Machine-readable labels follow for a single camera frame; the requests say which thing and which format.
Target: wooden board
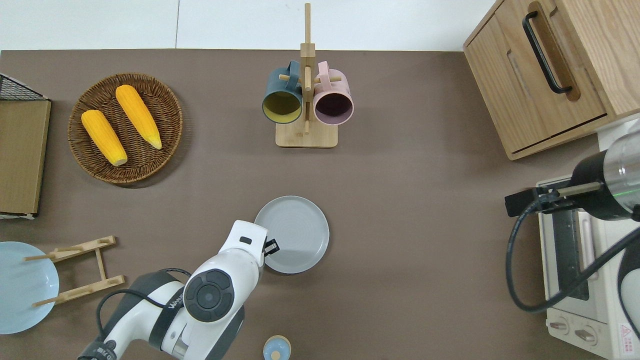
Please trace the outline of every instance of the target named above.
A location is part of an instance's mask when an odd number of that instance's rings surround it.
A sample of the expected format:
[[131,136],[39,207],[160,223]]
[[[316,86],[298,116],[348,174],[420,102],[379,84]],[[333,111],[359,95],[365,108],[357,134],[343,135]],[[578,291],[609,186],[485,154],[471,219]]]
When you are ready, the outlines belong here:
[[618,119],[640,109],[640,1],[557,0],[585,66]]
[[51,102],[0,101],[0,212],[38,212]]

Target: oven door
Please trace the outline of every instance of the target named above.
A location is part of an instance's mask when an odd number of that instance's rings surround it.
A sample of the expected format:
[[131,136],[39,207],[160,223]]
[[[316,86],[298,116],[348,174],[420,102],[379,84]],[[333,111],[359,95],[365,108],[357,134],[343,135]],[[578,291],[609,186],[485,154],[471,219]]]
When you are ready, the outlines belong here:
[[[564,181],[556,179],[540,185]],[[566,210],[539,214],[545,295],[547,299],[566,288],[604,250],[598,243],[600,225],[585,211]],[[608,323],[605,300],[606,277],[593,274],[587,282],[554,308]]]

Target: wicker basket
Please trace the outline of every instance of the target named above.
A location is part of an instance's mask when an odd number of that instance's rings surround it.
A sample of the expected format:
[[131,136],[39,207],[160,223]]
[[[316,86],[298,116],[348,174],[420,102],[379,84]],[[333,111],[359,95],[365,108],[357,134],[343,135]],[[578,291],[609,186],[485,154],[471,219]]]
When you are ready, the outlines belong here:
[[[155,149],[142,139],[127,118],[115,91],[120,85],[133,86],[153,116],[162,149]],[[98,150],[82,125],[86,110],[100,110],[109,120],[127,153],[127,162],[113,166]],[[68,140],[71,152],[80,166],[96,179],[112,184],[130,184],[146,179],[160,170],[173,156],[182,136],[182,108],[165,84],[144,74],[116,74],[87,90],[78,99],[69,118]]]

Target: corn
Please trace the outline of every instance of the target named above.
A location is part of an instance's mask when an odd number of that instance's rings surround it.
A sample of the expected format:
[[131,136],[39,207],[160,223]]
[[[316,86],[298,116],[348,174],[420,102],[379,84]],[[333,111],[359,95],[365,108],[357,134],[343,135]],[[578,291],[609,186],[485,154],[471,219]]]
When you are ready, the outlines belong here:
[[82,114],[81,119],[91,140],[113,166],[120,166],[127,162],[127,153],[103,113],[99,110],[87,110]]
[[131,85],[120,85],[116,88],[116,99],[142,138],[156,149],[162,149],[160,133],[154,118],[138,91]]

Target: gray plate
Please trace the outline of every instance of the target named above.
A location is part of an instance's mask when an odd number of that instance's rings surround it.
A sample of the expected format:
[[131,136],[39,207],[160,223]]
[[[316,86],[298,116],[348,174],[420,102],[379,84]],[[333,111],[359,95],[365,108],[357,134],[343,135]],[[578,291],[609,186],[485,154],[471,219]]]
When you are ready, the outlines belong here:
[[280,251],[264,259],[277,272],[297,274],[312,268],[329,244],[329,224],[322,210],[303,197],[273,199],[260,210],[255,223],[269,231],[269,240],[278,242]]

